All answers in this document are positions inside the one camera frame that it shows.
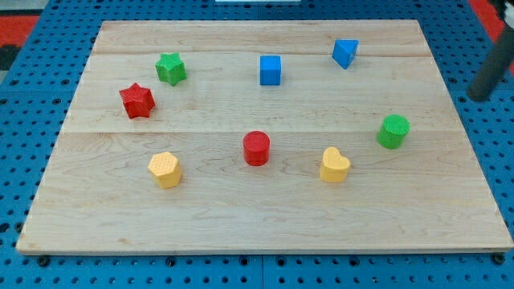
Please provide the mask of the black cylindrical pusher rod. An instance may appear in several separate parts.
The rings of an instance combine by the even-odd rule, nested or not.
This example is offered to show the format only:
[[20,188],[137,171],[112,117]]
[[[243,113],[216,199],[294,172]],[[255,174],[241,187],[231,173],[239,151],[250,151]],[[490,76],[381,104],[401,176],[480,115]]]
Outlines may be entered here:
[[472,80],[467,89],[467,96],[475,102],[486,101],[512,61],[513,28],[507,24]]

